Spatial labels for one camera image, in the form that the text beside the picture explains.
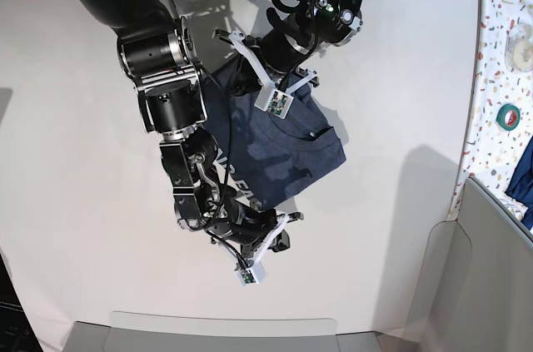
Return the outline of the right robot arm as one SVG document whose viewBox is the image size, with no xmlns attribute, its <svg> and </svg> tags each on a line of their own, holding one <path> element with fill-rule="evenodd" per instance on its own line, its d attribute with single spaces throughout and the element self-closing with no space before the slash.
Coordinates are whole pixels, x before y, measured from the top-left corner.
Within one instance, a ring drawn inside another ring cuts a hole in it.
<svg viewBox="0 0 533 352">
<path fill-rule="evenodd" d="M 217 174 L 217 142 L 204 127 L 205 68 L 173 0 L 80 2 L 117 35 L 118 59 L 135 86 L 145 130 L 162 137 L 162 166 L 172 183 L 180 225 L 207 233 L 243 270 L 268 250 L 288 249 L 286 225 L 301 219 L 301 213 L 245 206 L 226 177 Z"/>
</svg>

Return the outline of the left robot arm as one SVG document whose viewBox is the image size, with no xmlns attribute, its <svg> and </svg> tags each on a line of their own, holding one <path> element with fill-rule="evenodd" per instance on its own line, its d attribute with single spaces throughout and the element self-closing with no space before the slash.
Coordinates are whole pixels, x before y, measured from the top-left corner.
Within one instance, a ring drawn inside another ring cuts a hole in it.
<svg viewBox="0 0 533 352">
<path fill-rule="evenodd" d="M 271 0 L 266 19 L 271 29 L 262 37 L 241 36 L 275 87 L 288 92 L 304 78 L 318 87 L 317 76 L 303 64 L 314 53 L 348 43 L 362 26 L 363 0 L 295 0 L 289 6 Z"/>
</svg>

